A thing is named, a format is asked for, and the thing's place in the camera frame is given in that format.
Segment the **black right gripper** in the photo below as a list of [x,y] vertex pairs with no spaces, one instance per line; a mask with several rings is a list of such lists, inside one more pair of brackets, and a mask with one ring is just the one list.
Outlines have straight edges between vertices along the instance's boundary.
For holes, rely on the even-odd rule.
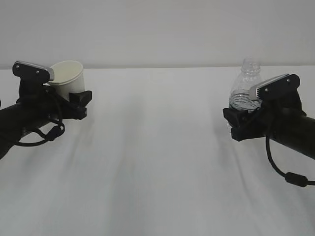
[[268,128],[277,122],[283,122],[286,118],[306,116],[303,110],[283,109],[278,113],[262,108],[249,113],[247,110],[235,110],[223,108],[223,117],[231,126],[231,137],[236,141],[262,138],[267,134]]

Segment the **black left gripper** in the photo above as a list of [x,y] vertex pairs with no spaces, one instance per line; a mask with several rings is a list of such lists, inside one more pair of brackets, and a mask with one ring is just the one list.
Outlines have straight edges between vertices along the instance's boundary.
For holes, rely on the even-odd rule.
[[18,98],[18,103],[24,103],[39,110],[47,118],[82,120],[87,116],[86,106],[92,100],[92,91],[70,93],[69,101],[57,94],[51,86],[36,96]]

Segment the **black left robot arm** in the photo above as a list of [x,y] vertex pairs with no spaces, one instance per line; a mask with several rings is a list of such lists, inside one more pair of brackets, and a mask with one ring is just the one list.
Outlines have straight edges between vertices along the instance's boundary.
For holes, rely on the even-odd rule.
[[82,120],[92,100],[92,91],[70,93],[62,98],[50,86],[20,97],[0,111],[0,157],[14,147],[36,147],[54,141],[65,132],[65,119]]

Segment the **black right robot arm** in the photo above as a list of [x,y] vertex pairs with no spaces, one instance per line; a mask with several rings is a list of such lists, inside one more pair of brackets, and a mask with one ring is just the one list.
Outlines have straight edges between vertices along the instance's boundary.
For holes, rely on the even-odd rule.
[[223,117],[231,125],[231,137],[236,141],[268,136],[305,156],[315,157],[315,120],[302,110],[299,98],[264,101],[252,113],[224,108]]

